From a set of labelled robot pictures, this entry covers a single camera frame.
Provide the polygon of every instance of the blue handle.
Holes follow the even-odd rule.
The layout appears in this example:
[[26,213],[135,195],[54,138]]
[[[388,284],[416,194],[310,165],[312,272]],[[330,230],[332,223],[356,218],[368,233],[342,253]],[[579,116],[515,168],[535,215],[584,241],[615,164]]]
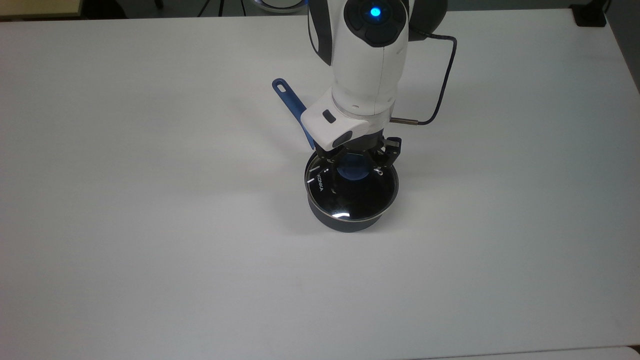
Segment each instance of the blue handle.
[[282,102],[284,102],[289,111],[291,111],[293,116],[302,127],[302,130],[305,132],[307,140],[309,141],[309,145],[311,145],[311,149],[315,150],[316,146],[314,145],[314,139],[311,137],[311,135],[309,135],[307,129],[305,129],[305,126],[302,124],[302,120],[300,120],[302,113],[305,112],[307,107],[302,103],[302,101],[300,101],[296,93],[289,86],[289,84],[284,81],[284,79],[273,80],[271,86],[273,86],[273,89],[276,90],[276,93],[278,94],[278,96],[280,96]]

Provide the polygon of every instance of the white plastic casing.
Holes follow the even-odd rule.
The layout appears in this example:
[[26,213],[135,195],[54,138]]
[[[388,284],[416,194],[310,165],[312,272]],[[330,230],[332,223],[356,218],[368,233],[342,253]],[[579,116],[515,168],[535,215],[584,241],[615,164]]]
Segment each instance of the white plastic casing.
[[[333,122],[327,120],[323,115],[325,111],[329,111],[331,116],[335,118]],[[318,146],[326,151],[344,143],[344,141],[339,143],[335,143],[335,141],[348,132],[351,132],[351,134],[345,141],[359,138],[369,130],[368,121],[345,116],[336,107],[331,95],[331,88],[302,113],[301,120],[305,129],[307,129]]]
[[347,27],[344,12],[339,16],[333,41],[333,98],[350,113],[381,113],[396,100],[409,42],[408,26],[404,25],[393,44],[371,47]]
[[[354,35],[344,20],[345,2],[328,1],[332,24],[333,85],[301,117],[305,129],[326,151],[338,146],[336,139],[351,131],[350,140],[382,130],[396,101],[408,45],[408,19],[395,42],[372,47]],[[312,42],[315,30],[311,31]],[[336,121],[329,123],[329,110]]]

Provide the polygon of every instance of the black cable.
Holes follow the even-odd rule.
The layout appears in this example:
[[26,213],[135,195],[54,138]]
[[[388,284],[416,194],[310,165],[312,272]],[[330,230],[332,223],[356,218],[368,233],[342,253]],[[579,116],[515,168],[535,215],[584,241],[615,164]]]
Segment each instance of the black cable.
[[225,8],[225,0],[220,0],[220,7],[218,8],[218,17],[222,17],[222,9]]
[[429,118],[429,120],[425,120],[425,121],[418,121],[418,120],[412,120],[412,119],[403,119],[401,117],[392,117],[391,118],[391,122],[395,122],[398,124],[409,124],[409,125],[426,125],[429,124],[430,122],[433,121],[433,119],[436,118],[436,115],[438,115],[438,110],[440,109],[440,104],[442,104],[442,97],[444,97],[444,89],[447,87],[447,81],[449,80],[449,73],[451,71],[451,67],[453,66],[453,58],[456,56],[456,49],[458,48],[458,40],[454,37],[450,37],[447,35],[436,35],[436,34],[429,34],[429,33],[425,33],[423,31],[420,31],[418,29],[414,29],[412,28],[412,30],[414,30],[415,32],[417,32],[418,34],[424,36],[424,37],[428,37],[428,38],[433,38],[433,39],[437,39],[437,40],[449,40],[451,42],[453,42],[453,47],[451,49],[451,57],[449,58],[449,65],[447,66],[447,72],[445,72],[444,74],[444,81],[442,82],[442,88],[440,89],[440,97],[438,98],[438,104],[436,104],[436,109],[433,111],[433,115],[431,116],[431,118]]
[[200,13],[198,14],[197,17],[200,17],[202,15],[202,13],[204,12],[204,9],[207,7],[207,5],[209,4],[209,0],[207,0],[206,3],[204,3],[204,6],[202,7],[202,9],[200,10]]

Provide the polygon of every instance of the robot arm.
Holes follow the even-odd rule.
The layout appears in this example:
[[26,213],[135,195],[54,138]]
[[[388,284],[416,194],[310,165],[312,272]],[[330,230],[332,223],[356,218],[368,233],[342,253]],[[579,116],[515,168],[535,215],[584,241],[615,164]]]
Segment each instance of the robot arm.
[[[446,0],[416,1],[422,17],[425,11],[433,17],[433,5],[444,3],[439,24]],[[324,151],[388,124],[409,39],[424,39],[411,31],[413,5],[413,0],[309,0],[309,37],[332,66],[334,81],[301,120]],[[416,23],[425,28],[424,21]]]

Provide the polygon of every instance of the table surface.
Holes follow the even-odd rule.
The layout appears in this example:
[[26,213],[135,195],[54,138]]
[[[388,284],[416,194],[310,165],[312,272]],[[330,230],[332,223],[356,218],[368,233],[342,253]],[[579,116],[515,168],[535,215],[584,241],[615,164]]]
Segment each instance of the table surface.
[[2,0],[0,19],[79,16],[82,0]]
[[640,354],[628,347],[613,347],[458,357],[456,360],[640,360]]
[[[305,17],[0,24],[4,359],[410,359],[640,343],[640,96],[609,27],[448,13],[400,190],[320,224],[271,89],[332,72]],[[430,116],[450,43],[411,43]]]

